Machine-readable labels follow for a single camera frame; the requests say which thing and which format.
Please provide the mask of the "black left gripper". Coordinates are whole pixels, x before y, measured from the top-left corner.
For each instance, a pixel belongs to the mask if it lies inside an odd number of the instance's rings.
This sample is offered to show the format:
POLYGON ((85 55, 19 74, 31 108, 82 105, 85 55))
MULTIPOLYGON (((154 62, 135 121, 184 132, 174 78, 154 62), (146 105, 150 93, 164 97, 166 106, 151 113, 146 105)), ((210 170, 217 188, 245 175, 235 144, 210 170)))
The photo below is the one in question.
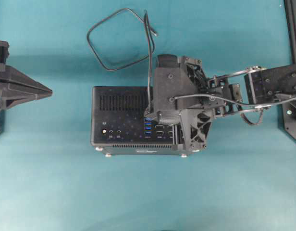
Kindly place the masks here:
POLYGON ((0 40, 0 80, 19 86, 29 87, 31 89, 44 91, 42 93, 27 93, 21 91, 0 90, 0 111, 10 109, 16 105, 41 100, 52 96, 52 90, 43 84, 33 80, 24 73, 18 71, 12 66, 6 65, 6 59, 9 57, 9 44, 0 40))

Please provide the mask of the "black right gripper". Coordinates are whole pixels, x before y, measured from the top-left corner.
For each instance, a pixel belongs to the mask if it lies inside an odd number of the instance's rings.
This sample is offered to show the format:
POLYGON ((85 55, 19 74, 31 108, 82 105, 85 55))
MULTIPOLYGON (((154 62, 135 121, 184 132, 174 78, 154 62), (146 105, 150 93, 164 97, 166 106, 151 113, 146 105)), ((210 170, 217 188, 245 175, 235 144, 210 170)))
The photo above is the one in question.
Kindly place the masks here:
POLYGON ((208 78, 202 61, 188 56, 178 57, 179 67, 198 89, 198 104, 179 112, 179 123, 173 126, 173 149, 180 152, 199 152, 207 146, 207 136, 213 116, 223 117, 234 113, 234 106, 241 110, 242 95, 239 84, 230 84, 228 77, 208 78))

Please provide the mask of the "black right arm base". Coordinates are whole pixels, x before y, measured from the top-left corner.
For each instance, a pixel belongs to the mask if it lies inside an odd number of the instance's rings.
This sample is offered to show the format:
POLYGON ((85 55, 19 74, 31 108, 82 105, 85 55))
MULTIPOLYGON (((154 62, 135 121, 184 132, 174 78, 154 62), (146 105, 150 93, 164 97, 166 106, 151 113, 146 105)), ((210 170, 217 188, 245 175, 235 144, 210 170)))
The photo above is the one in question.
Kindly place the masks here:
MULTIPOLYGON (((291 55, 293 64, 290 65, 290 89, 296 94, 296 0, 284 2, 287 18, 291 55)), ((296 141, 296 100, 282 106, 284 129, 296 141)))

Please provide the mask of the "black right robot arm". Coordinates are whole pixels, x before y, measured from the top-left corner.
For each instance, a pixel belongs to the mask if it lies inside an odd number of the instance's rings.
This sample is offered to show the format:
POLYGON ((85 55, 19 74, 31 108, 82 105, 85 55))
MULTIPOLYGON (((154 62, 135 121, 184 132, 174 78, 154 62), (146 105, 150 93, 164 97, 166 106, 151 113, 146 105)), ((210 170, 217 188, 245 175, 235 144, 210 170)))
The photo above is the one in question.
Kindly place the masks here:
POLYGON ((206 148, 215 119, 239 114, 250 126, 263 121, 272 106, 296 104, 296 64, 271 69, 260 66, 222 76, 205 76, 201 61, 181 57, 180 80, 190 84, 168 101, 178 118, 173 122, 174 150, 199 152, 206 148))

